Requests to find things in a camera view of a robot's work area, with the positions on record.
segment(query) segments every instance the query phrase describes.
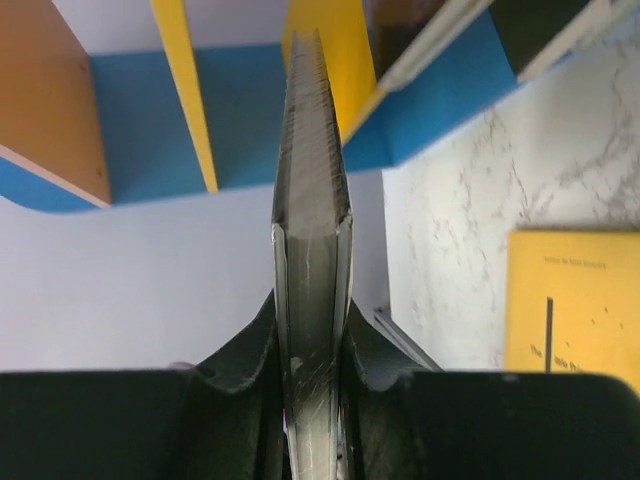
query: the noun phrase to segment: yellow book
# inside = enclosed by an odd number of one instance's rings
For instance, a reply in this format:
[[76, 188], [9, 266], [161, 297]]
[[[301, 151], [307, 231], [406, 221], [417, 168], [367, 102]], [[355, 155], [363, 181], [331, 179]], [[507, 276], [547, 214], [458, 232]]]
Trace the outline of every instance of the yellow book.
[[613, 375], [640, 392], [640, 234], [513, 232], [505, 367]]

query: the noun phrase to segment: white wall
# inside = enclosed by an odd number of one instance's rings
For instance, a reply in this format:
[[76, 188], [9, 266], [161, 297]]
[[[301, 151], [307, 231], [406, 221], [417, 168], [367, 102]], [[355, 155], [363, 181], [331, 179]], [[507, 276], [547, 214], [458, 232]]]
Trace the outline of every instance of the white wall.
[[[151, 0], [53, 0], [89, 54], [162, 50]], [[197, 47], [280, 43], [288, 0], [186, 0]]]
[[[388, 303], [382, 179], [352, 176], [354, 298]], [[273, 286], [271, 187], [43, 215], [0, 199], [0, 370], [161, 367], [213, 353]]]
[[384, 188], [393, 319], [445, 368], [500, 368], [510, 230], [640, 230], [640, 15]]

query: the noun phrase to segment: white marble surface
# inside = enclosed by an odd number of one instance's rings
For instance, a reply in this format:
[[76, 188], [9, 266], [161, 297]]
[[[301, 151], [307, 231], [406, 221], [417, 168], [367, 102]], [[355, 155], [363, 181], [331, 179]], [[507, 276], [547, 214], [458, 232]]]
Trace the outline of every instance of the white marble surface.
[[394, 320], [445, 368], [500, 368], [509, 231], [640, 229], [640, 16], [384, 189]]

